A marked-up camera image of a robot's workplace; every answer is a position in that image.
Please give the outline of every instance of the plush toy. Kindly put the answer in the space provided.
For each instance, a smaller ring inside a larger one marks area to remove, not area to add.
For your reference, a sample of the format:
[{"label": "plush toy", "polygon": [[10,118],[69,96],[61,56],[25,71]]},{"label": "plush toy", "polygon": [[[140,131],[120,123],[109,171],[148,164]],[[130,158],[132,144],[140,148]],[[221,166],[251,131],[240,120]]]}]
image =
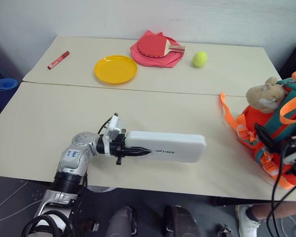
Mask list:
[{"label": "plush toy", "polygon": [[270,77],[264,85],[250,88],[246,94],[248,103],[265,114],[274,112],[286,95],[282,86],[276,82],[276,77]]}]

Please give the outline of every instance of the white table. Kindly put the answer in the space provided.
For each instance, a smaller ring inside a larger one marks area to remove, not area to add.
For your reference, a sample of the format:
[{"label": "white table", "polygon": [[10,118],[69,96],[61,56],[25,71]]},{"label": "white table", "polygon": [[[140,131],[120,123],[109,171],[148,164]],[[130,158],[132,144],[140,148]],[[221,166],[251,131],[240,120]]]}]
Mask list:
[{"label": "white table", "polygon": [[[108,55],[130,55],[135,40],[58,36],[24,81],[108,87],[128,90],[163,91],[188,94],[245,96],[247,90],[278,76],[261,47],[182,43],[186,52],[174,68],[143,67],[128,83],[100,83],[93,74],[95,64]],[[65,51],[70,55],[52,70],[47,65]],[[208,61],[202,68],[192,65],[192,57],[205,51]]]},{"label": "white table", "polygon": [[[235,115],[247,105],[243,97],[227,101]],[[270,199],[274,181],[236,140],[214,95],[24,82],[0,114],[0,176],[52,181],[71,138],[96,132],[114,112],[128,131],[202,134],[208,148],[197,163],[138,157],[117,166],[114,158],[98,156],[88,168],[90,185]],[[284,193],[279,189],[276,199]],[[296,191],[287,200],[296,200]]]}]

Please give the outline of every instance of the black cable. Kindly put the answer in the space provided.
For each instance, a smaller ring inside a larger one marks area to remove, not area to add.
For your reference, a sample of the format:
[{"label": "black cable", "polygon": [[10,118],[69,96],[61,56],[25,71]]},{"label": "black cable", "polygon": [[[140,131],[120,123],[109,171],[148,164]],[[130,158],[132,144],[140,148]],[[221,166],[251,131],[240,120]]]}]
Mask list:
[{"label": "black cable", "polygon": [[[295,187],[293,187],[290,191],[288,191],[288,192],[282,197],[281,200],[279,200],[279,201],[276,203],[276,205],[275,205],[273,211],[276,211],[276,209],[280,206],[280,204],[281,204],[281,203],[282,203],[282,202],[288,197],[288,195],[290,195],[295,189],[296,189],[296,185],[295,185]],[[272,214],[272,213],[270,212],[269,215],[267,216],[267,219],[266,219],[266,225],[267,225],[267,229],[269,230],[270,235],[271,235],[272,237],[274,237],[273,234],[272,234],[272,232],[271,232],[271,230],[270,230],[270,228],[269,228],[269,220],[270,220],[271,214]]]},{"label": "black cable", "polygon": [[65,216],[62,212],[57,211],[57,210],[50,210],[50,211],[45,212],[44,215],[58,216],[66,224],[66,228],[69,231],[69,236],[70,237],[76,237],[75,229],[70,224],[70,221],[69,221],[68,217]]},{"label": "black cable", "polygon": [[79,204],[77,207],[77,211],[80,209],[80,206],[81,206],[82,200],[84,198],[87,187],[88,187],[88,174],[86,172],[83,177],[83,181],[82,181],[82,193],[81,193],[81,198],[80,198],[80,201],[79,201]]},{"label": "black cable", "polygon": [[100,134],[100,132],[102,131],[102,129],[104,128],[105,125],[107,125],[107,123],[111,120],[112,117],[110,117],[105,123],[103,123],[103,125],[100,127],[100,130],[98,131],[98,134]]},{"label": "black cable", "polygon": [[285,158],[285,154],[286,154],[286,151],[287,151],[288,147],[290,147],[289,143],[287,143],[285,145],[284,149],[281,152],[281,155],[280,155],[280,168],[279,168],[278,175],[277,175],[277,178],[276,178],[275,184],[273,186],[273,190],[272,190],[271,213],[270,214],[272,215],[272,218],[273,218],[273,224],[274,224],[274,228],[275,228],[275,232],[276,232],[277,237],[280,237],[280,233],[279,233],[278,228],[277,228],[277,223],[276,223],[275,214],[274,214],[274,199],[275,199],[275,191],[276,191],[277,185],[280,182],[280,179],[282,177],[283,159]]},{"label": "black cable", "polygon": [[33,220],[28,222],[22,230],[21,237],[26,237],[28,235],[29,228],[32,228],[33,225],[36,226],[38,222],[40,222],[41,220],[44,220],[48,223],[48,226],[50,227],[51,234],[53,235],[53,237],[61,237],[55,221],[53,220],[53,218],[51,218],[48,215],[37,216]]}]

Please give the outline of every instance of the yellow tennis ball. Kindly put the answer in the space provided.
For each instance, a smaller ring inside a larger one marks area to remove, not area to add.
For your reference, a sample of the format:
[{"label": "yellow tennis ball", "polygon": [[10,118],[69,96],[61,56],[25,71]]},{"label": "yellow tennis ball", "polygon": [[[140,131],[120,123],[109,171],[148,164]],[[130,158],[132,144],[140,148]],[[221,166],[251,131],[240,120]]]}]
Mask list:
[{"label": "yellow tennis ball", "polygon": [[193,64],[196,67],[202,67],[207,61],[207,54],[205,52],[197,52],[193,57]]}]

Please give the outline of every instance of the white sneaker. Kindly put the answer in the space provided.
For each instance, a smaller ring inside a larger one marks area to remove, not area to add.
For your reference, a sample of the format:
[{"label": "white sneaker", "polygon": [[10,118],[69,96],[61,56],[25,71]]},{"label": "white sneaker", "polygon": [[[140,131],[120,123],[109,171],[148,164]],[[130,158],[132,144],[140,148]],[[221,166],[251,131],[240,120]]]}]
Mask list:
[{"label": "white sneaker", "polygon": [[250,220],[247,217],[246,210],[249,206],[236,206],[237,218],[239,220],[240,237],[257,237],[257,230],[260,222]]}]

